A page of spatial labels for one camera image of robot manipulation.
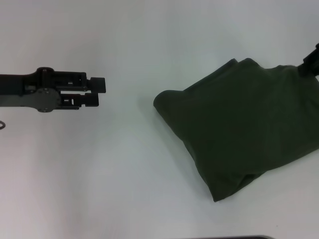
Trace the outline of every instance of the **green cloth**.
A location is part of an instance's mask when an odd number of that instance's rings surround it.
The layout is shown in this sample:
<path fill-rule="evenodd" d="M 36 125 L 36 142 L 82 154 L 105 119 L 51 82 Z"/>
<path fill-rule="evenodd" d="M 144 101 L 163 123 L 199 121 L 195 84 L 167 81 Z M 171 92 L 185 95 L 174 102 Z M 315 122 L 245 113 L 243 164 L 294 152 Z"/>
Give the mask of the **green cloth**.
<path fill-rule="evenodd" d="M 184 142 L 215 202 L 319 148 L 319 83 L 295 66 L 231 60 L 154 106 Z"/>

